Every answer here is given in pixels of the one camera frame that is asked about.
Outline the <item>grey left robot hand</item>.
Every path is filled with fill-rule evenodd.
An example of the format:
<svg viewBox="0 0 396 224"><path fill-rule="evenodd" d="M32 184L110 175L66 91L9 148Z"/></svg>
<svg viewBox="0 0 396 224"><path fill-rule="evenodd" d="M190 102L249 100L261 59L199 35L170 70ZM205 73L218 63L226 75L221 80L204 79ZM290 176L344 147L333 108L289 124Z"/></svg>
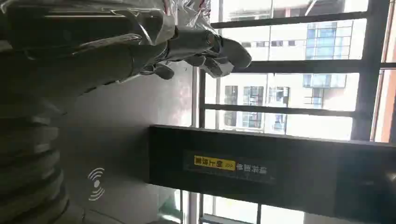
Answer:
<svg viewBox="0 0 396 224"><path fill-rule="evenodd" d="M169 80L174 72L166 61L185 61L219 78L248 67L252 57L234 40L189 29L176 30L158 45L129 41L67 56L5 50L0 54L0 116L47 117L104 85L152 74Z"/></svg>

